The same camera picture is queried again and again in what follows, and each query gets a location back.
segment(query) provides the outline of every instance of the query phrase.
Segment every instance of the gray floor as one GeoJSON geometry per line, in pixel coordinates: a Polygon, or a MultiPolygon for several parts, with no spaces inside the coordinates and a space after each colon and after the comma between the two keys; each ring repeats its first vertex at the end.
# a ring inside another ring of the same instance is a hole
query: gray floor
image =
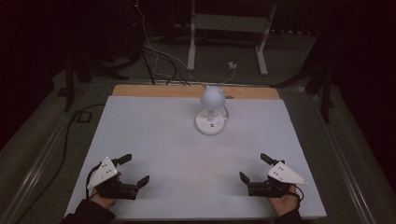
{"type": "MultiPolygon", "coordinates": [[[[266,86],[297,74],[314,42],[315,38],[307,35],[271,34],[264,52],[268,77],[259,75],[254,45],[251,43],[244,47],[236,47],[235,43],[233,47],[219,47],[199,42],[195,71],[188,74],[181,63],[177,66],[191,84],[196,83],[191,78],[199,82],[220,83],[230,80],[233,75],[233,70],[227,67],[228,62],[236,62],[234,77],[224,85],[266,86]]],[[[150,43],[156,50],[177,56],[183,62],[187,61],[189,46],[186,38],[166,44],[159,38],[151,40],[150,43]]],[[[153,66],[154,58],[148,56],[148,59],[153,66]]],[[[173,68],[159,60],[156,73],[159,77],[164,77],[163,81],[157,78],[157,83],[163,84],[167,76],[173,75],[173,68]]],[[[141,62],[121,74],[131,78],[123,83],[149,83],[148,72],[141,62]]],[[[306,81],[307,79],[296,82],[279,92],[290,112],[291,121],[328,214],[314,222],[393,223],[396,220],[395,194],[381,173],[339,91],[332,87],[335,108],[330,111],[331,124],[326,124],[318,114],[319,96],[306,95],[303,92],[306,81]]],[[[51,147],[53,153],[45,163],[46,169],[39,174],[35,189],[27,193],[31,193],[29,200],[21,202],[22,207],[31,204],[61,162],[65,139],[64,125],[70,118],[70,113],[64,112],[65,99],[56,96],[58,90],[64,86],[64,73],[55,77],[54,83],[56,88],[53,93],[0,152],[2,214],[15,198],[25,175],[43,149],[51,147]]],[[[118,83],[120,82],[117,80],[98,74],[92,83],[78,85],[78,99],[72,112],[88,105],[104,104],[118,83]]],[[[93,113],[92,121],[71,125],[63,169],[26,213],[21,223],[57,223],[64,216],[103,107],[95,106],[89,110],[93,113]]]]}

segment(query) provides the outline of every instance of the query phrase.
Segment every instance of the human hand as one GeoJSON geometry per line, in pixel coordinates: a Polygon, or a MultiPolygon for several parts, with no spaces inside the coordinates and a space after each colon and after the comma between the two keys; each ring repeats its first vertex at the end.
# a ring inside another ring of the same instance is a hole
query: human hand
{"type": "MultiPolygon", "coordinates": [[[[120,175],[121,172],[118,172],[118,176],[117,179],[120,179],[120,175]]],[[[105,209],[110,209],[111,206],[113,206],[117,199],[108,199],[108,198],[102,198],[98,191],[96,189],[93,189],[91,197],[90,197],[90,201],[93,203],[98,203],[99,205],[101,205],[102,207],[104,207],[105,209]]]]}
{"type": "MultiPolygon", "coordinates": [[[[296,187],[294,185],[290,185],[289,192],[296,194],[296,187]]],[[[272,207],[274,208],[276,215],[278,217],[285,215],[289,211],[297,208],[298,206],[298,197],[285,194],[282,198],[267,198],[272,207]]]]}

